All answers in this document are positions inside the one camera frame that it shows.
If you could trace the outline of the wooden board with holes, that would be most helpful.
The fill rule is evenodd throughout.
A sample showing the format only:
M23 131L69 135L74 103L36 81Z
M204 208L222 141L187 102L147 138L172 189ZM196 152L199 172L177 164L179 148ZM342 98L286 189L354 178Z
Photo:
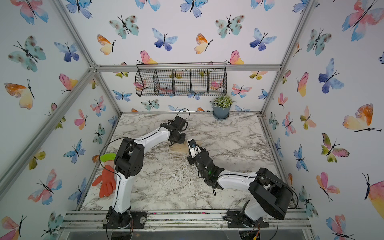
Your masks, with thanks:
M185 141L184 144L174 144L170 146L170 151L187 154L190 150L189 141Z

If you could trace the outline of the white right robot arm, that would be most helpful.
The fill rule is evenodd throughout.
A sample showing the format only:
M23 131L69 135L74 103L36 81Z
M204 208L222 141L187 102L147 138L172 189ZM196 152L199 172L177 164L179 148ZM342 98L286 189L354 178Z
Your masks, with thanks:
M235 226L262 226L264 217L271 216L284 220L293 197L293 190L280 178L266 168L255 173L231 172L216 166L203 148L189 150L187 157L190 165L198 169L198 176L206 185L216 190L239 190L251 194L239 212L227 213L224 219Z

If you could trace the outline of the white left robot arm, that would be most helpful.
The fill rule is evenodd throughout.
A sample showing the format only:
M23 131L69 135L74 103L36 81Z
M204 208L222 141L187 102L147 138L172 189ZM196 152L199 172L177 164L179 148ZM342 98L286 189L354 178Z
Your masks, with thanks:
M134 227L134 217L131 214L131 194L135 176L144 166L145 153L163 142L169 142L171 145L183 144L186 139L184 131L187 127L187 120L176 116L166 123L161 123L158 129L138 139L123 138L114 159L117 189L103 223L105 230Z

